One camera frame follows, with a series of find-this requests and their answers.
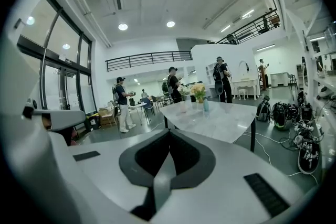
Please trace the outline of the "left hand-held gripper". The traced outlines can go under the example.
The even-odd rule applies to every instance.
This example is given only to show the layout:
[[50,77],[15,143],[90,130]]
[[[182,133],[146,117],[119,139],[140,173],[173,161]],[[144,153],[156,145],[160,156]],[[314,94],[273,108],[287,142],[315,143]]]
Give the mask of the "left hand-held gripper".
[[27,99],[23,116],[27,119],[32,119],[33,116],[40,118],[42,126],[50,131],[75,127],[86,119],[85,113],[81,110],[40,110],[32,98]]

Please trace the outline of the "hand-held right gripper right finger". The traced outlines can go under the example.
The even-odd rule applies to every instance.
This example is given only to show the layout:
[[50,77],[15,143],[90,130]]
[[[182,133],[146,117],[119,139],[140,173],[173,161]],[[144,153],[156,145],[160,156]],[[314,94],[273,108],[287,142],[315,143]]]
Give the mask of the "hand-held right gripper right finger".
[[[209,147],[216,165],[211,175],[191,189],[173,190],[156,214],[156,224],[283,224],[307,204],[295,182],[241,146],[191,132],[182,134]],[[272,218],[244,176],[257,173],[289,208]]]

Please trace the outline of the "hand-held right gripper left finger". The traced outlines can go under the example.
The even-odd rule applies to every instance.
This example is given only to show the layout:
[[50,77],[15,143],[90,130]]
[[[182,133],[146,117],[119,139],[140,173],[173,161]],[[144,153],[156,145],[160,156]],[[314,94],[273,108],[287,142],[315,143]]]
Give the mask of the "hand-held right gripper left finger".
[[[115,141],[93,143],[72,148],[77,164],[98,189],[112,202],[131,214],[150,221],[170,196],[170,152],[162,142],[139,154],[127,156],[124,151],[158,134],[158,131]],[[139,179],[141,169],[154,168],[151,187],[135,185],[120,168],[127,160],[132,176]]]

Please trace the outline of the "peach flowers bouquet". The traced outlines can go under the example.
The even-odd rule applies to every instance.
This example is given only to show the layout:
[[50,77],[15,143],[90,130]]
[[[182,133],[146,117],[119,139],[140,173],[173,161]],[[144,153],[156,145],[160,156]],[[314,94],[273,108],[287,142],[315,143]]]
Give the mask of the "peach flowers bouquet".
[[194,84],[191,87],[191,95],[194,95],[197,98],[203,97],[205,99],[205,86],[202,83]]

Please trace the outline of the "cardboard box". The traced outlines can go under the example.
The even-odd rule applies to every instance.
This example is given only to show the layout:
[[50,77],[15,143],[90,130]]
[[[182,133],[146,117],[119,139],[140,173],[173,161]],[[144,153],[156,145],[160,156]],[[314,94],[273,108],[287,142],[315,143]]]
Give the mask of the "cardboard box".
[[110,107],[100,108],[98,111],[98,114],[99,114],[99,122],[101,126],[117,125],[117,120],[116,120],[113,108],[110,108]]

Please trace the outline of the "white marble table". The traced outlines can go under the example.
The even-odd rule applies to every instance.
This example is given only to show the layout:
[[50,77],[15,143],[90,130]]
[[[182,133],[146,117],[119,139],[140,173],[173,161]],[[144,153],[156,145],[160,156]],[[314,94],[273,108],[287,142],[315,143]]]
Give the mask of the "white marble table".
[[160,109],[165,125],[171,123],[182,131],[193,132],[216,140],[233,143],[250,129],[250,150],[255,150],[257,108],[250,105],[209,101],[209,111],[203,103],[186,101],[182,113],[180,102]]

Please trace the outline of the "glass entrance doors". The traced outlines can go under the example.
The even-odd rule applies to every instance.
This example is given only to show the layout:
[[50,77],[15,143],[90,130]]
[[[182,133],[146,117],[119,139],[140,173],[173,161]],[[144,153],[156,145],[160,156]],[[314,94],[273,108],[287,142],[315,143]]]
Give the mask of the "glass entrance doors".
[[56,0],[38,2],[17,46],[39,74],[31,96],[40,109],[96,113],[92,41]]

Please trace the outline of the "blue chair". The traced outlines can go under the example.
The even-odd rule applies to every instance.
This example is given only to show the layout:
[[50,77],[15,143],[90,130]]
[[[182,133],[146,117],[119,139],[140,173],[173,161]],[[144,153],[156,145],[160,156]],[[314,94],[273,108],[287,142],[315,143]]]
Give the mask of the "blue chair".
[[145,118],[148,122],[151,121],[150,117],[149,117],[149,112],[152,113],[152,115],[155,115],[155,112],[154,112],[154,107],[152,105],[152,102],[149,98],[145,97],[145,98],[142,98],[141,100],[142,102],[142,109],[144,111],[144,114],[145,114]]

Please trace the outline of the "white vanity table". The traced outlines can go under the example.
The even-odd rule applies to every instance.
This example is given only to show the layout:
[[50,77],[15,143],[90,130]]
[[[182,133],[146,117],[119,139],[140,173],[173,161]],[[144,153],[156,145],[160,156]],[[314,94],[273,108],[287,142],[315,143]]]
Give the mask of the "white vanity table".
[[239,90],[245,90],[246,95],[252,95],[257,100],[260,95],[257,66],[253,62],[241,60],[234,71],[231,85],[234,99],[239,95]]

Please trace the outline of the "black mezzanine railing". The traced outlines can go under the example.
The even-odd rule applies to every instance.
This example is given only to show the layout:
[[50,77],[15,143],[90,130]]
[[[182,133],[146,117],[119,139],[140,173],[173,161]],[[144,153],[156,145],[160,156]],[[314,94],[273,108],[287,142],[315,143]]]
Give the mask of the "black mezzanine railing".
[[243,27],[228,34],[215,44],[239,45],[281,26],[277,9],[272,9]]
[[157,63],[191,61],[190,51],[163,51],[124,56],[106,60],[107,72]]

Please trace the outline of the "white bookcase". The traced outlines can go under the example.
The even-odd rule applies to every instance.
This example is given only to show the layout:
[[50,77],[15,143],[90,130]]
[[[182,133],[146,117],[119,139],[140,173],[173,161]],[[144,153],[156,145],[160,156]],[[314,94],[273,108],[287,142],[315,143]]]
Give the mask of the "white bookcase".
[[216,66],[216,63],[212,63],[210,65],[207,65],[205,67],[205,71],[206,71],[206,82],[207,82],[207,85],[209,87],[214,87],[214,84],[215,84],[215,80],[214,80],[214,77],[213,77],[213,73],[214,73],[214,67]]

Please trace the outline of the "white low cabinet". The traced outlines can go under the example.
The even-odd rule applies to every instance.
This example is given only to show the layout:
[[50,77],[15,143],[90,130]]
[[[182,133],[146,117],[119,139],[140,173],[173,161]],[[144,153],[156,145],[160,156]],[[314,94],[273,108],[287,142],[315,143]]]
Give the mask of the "white low cabinet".
[[270,75],[271,87],[287,87],[290,81],[290,74],[287,72],[274,73]]

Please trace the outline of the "black chair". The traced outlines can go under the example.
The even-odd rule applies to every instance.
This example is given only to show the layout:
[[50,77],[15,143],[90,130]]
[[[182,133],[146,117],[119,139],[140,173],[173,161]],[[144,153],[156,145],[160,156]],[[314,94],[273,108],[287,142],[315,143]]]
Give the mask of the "black chair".
[[289,75],[289,88],[292,89],[292,88],[296,88],[296,89],[299,89],[298,87],[298,83],[297,83],[297,79],[296,79],[296,76],[294,74],[290,74]]

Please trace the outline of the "white shelving rack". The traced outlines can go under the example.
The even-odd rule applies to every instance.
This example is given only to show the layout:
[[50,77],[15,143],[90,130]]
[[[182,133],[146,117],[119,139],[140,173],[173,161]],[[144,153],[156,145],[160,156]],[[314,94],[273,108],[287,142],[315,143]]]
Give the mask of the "white shelving rack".
[[325,175],[336,162],[336,20],[322,0],[297,0],[286,13],[303,50],[303,92],[312,105]]

